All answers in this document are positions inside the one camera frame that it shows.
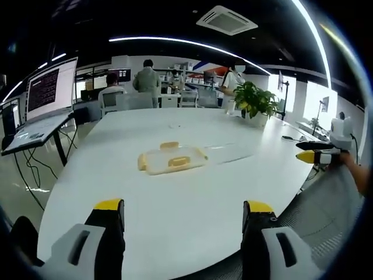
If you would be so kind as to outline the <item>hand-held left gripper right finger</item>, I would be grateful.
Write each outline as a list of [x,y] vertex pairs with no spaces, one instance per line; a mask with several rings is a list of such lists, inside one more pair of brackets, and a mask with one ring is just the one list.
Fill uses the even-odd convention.
[[242,279],[318,279],[310,247],[290,227],[280,227],[266,203],[246,200],[242,218]]

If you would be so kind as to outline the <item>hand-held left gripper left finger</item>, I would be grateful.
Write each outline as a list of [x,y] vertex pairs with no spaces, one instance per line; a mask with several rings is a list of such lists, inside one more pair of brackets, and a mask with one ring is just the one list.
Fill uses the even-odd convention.
[[124,200],[101,201],[52,245],[37,272],[42,279],[121,279],[124,231]]

